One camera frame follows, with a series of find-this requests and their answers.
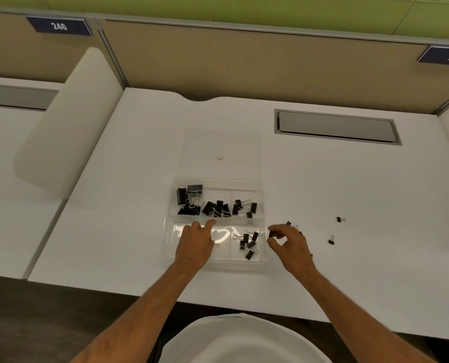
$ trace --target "number sign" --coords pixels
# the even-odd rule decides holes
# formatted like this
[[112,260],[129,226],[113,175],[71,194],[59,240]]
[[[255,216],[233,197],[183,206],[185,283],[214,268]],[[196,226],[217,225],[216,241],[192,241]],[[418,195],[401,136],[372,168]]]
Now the number sign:
[[61,19],[42,16],[27,16],[26,18],[39,33],[92,36],[92,32],[88,29],[84,19]]
[[449,47],[430,46],[417,62],[449,65]]

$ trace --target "left hand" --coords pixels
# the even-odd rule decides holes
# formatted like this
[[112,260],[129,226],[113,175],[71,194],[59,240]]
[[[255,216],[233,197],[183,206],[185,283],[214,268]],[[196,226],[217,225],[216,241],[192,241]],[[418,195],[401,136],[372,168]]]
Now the left hand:
[[216,220],[211,219],[201,227],[198,221],[185,225],[176,250],[174,263],[185,271],[197,273],[211,257],[214,241],[211,239],[211,230]]

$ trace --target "clear plastic organizer tray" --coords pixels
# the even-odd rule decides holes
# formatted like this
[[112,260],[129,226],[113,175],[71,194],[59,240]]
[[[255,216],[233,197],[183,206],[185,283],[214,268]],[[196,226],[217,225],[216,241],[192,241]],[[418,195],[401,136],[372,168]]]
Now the clear plastic organizer tray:
[[[183,205],[178,205],[178,188],[187,188],[188,185],[203,185],[201,199],[194,201],[196,204],[199,201],[199,206],[201,206],[199,215],[178,215],[179,210],[183,208]],[[208,201],[216,203],[218,200],[228,204],[231,212],[235,200],[250,200],[257,204],[256,212],[252,213],[252,218],[248,218],[245,209],[241,210],[238,215],[230,217],[212,217],[202,213],[204,204]],[[216,225],[211,232],[215,246],[208,264],[225,269],[234,269],[233,266],[236,266],[236,269],[254,269],[267,262],[267,230],[264,220],[262,182],[245,179],[189,177],[176,177],[172,182],[162,233],[161,259],[170,261],[174,259],[185,225],[190,225],[195,220],[204,225],[209,219],[215,219]],[[249,234],[249,241],[252,241],[255,232],[258,233],[256,244],[252,247],[255,253],[248,260],[246,256],[250,249],[247,245],[244,246],[245,250],[240,249],[242,245],[240,238]]]

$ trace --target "white desk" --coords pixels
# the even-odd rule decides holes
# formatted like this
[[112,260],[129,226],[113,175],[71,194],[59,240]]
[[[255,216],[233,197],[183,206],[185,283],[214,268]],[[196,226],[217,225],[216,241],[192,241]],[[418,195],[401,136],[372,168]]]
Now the white desk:
[[0,108],[0,276],[28,276],[25,272],[61,203],[18,179],[12,167],[13,156],[42,114]]
[[[277,135],[275,108],[393,118],[403,146]],[[318,269],[391,329],[449,338],[449,143],[431,115],[128,88],[29,279],[142,294],[164,271],[188,128],[260,133],[267,224],[298,224]],[[201,271],[180,301],[326,321],[279,263],[266,275]]]

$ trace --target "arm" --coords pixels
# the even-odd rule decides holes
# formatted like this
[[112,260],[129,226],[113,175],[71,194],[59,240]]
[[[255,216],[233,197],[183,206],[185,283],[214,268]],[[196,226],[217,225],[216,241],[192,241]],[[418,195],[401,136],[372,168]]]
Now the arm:
[[274,238],[268,238],[268,244],[285,269],[317,301],[359,363],[434,362],[386,329],[320,274],[305,236],[297,229],[288,225],[271,225],[269,229],[276,233],[277,238],[287,238],[282,246]]
[[134,363],[149,357],[179,296],[213,250],[211,229],[198,222],[182,230],[174,263],[116,322],[98,335],[72,363]]

